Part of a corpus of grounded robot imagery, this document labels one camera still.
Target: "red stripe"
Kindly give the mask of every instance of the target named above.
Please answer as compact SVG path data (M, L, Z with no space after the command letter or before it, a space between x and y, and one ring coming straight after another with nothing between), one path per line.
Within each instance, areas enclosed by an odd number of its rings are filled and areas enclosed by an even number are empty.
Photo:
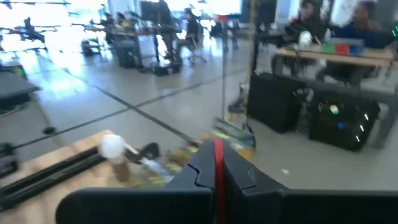
M223 166L223 142L220 139L214 140L214 153L216 160L216 206L217 224L225 224L225 187L224 187L224 166Z

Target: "office chair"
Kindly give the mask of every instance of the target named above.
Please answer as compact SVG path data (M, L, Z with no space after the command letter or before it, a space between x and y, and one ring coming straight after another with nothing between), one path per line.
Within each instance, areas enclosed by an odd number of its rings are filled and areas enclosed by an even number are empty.
M199 24L199 31L197 34L197 40L195 38L195 35L188 35L186 38L191 38L192 39L192 46L189 46L188 49L191 51L191 55L188 57L189 61L191 61L192 64L195 63L195 59L201 60L203 63L207 63L207 60L201 56L196 54L196 50L202 49L203 48L203 27Z

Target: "person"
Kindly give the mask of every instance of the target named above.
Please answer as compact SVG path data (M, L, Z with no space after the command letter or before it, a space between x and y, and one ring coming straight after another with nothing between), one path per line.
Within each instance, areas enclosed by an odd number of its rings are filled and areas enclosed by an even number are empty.
M111 14L105 12L105 20L101 20L100 24L106 28L105 31L105 40L106 43L112 44L114 42L114 36L111 30L114 28L114 19Z
M181 50L182 47L193 47L195 42L199 41L200 25L196 20L196 16L192 13L191 9L185 10L185 18L188 21L187 24L187 36L185 39L179 39L177 41L177 49L175 50L175 58L181 61Z
M126 16L123 15L121 12L117 12L117 19L116 22L119 26L123 25L124 22L127 22Z
M317 40L323 40L326 33L326 27L324 26L320 18L320 6L316 0L304 0L301 3L299 17L294 19L289 25L285 27L285 31L289 36L289 42L297 43L299 41L300 34L304 31L309 31L312 35L312 42L316 43ZM278 41L277 47L289 44L285 39ZM275 55L271 60L272 73L275 74L277 60L279 56ZM292 76L297 76L295 58L283 58L284 64L290 67ZM309 60L301 60L302 63L310 63Z
M24 24L29 39L39 40L43 44L45 43L44 35L35 31L35 27L30 23L30 17L24 20Z
M172 27L172 15L169 9L169 5L164 0L160 0L158 3L158 13L158 23L162 27ZM160 34L167 49L167 55L165 56L165 59L170 59L170 53L173 51L173 33L171 31L163 31Z
M375 9L376 3L374 1L360 2L354 10L352 21L344 27L334 29L335 36L338 38L361 39L367 48L382 49L387 47L394 39L389 38L389 35L383 34L380 25L372 20ZM329 62L326 68L316 75L316 79L325 81L325 75L332 75L347 79L351 86L359 87L361 80L369 77L374 70L375 66Z

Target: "chair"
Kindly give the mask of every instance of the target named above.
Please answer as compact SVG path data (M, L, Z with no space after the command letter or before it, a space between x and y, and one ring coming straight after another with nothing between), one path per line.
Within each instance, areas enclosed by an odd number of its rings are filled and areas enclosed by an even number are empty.
M203 63L207 63L207 60L201 56L197 55L196 50L199 50L203 48L203 27L199 24L199 31L197 35L188 35L186 38L191 38L192 39L192 46L189 46L188 49L191 51L191 55L188 57L189 61L191 61L192 64L195 63L195 59L201 60Z

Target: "gray floor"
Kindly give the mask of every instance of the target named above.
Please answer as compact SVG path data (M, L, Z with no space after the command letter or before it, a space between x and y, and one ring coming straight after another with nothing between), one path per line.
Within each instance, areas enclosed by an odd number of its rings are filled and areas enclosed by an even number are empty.
M269 52L260 56L263 70L269 70L272 49ZM28 52L19 57L29 79L42 88L40 104L62 144L110 129L134 147L155 141L168 150L182 140L153 119L197 139L211 128L214 117L221 116L221 44L206 41L203 55L207 64L191 67L186 61L181 73L166 77L121 68L110 52L84 58L50 49L48 54ZM237 97L248 60L249 46L243 41L239 50L228 54L227 103ZM41 133L46 125L38 108L30 104L0 118L0 142L22 146L18 153L23 161L40 156L59 147ZM288 187L398 190L396 132L384 149L366 147L352 153L308 141L300 134L276 134L256 121L251 125L257 139L255 165Z

